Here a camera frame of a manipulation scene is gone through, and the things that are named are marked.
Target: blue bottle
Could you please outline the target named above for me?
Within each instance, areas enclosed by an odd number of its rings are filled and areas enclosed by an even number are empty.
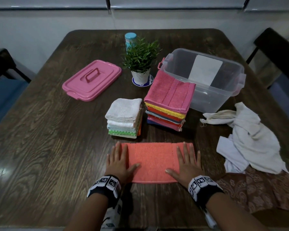
[[[129,32],[125,34],[125,45],[126,45],[126,50],[133,45],[135,42],[137,35],[133,32]]]

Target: white plant pot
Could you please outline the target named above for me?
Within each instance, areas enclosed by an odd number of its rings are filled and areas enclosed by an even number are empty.
[[[147,72],[145,73],[137,73],[137,72],[132,71],[131,74],[136,84],[144,85],[148,81],[150,70],[147,70]]]

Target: red lid handle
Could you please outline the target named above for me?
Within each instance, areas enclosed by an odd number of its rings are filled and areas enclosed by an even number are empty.
[[[165,60],[165,58],[163,58],[163,60],[160,63],[158,63],[158,69],[161,69],[160,65],[163,63],[164,60]]]
[[[88,79],[88,76],[89,76],[90,74],[92,74],[95,70],[97,70],[97,74],[100,74],[100,71],[99,71],[99,69],[98,69],[97,67],[96,67],[94,70],[89,71],[89,72],[85,75],[85,79],[86,79],[87,83],[90,83],[90,82],[91,82],[90,79]]]

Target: finger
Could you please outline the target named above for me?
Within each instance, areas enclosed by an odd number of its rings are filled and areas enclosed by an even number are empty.
[[[183,142],[183,152],[184,152],[184,161],[185,163],[190,163],[190,160],[189,160],[189,154],[188,154],[188,150],[187,150],[187,145],[185,142]]]
[[[131,167],[129,167],[126,171],[127,177],[131,176],[133,172],[139,167],[140,163],[133,164]]]
[[[109,162],[110,163],[113,163],[115,161],[115,150],[116,150],[116,147],[113,146],[111,149],[110,156],[109,156]]]
[[[121,161],[124,161],[124,162],[126,161],[126,152],[127,152],[127,145],[125,144],[121,153],[121,158],[120,158]]]
[[[165,173],[170,175],[170,176],[172,176],[177,182],[180,180],[179,179],[180,176],[177,174],[177,172],[172,170],[172,169],[170,169],[170,168],[166,169]]]
[[[197,151],[197,167],[201,168],[201,158],[200,158],[200,151]]]
[[[109,164],[110,164],[110,162],[109,162],[109,158],[110,158],[110,155],[107,154],[107,156],[106,156],[106,167],[108,167]]]
[[[195,153],[192,144],[189,145],[189,160],[191,164],[195,165]]]
[[[117,142],[116,150],[115,150],[115,161],[119,161],[120,160],[120,150],[121,150],[121,143]]]
[[[179,165],[184,164],[184,160],[183,160],[179,146],[177,146],[177,156],[178,156]]]

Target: green leaves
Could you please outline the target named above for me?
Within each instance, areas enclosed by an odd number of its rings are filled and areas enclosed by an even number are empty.
[[[144,73],[151,68],[157,55],[160,53],[158,41],[146,42],[145,38],[137,38],[123,55],[123,68]]]

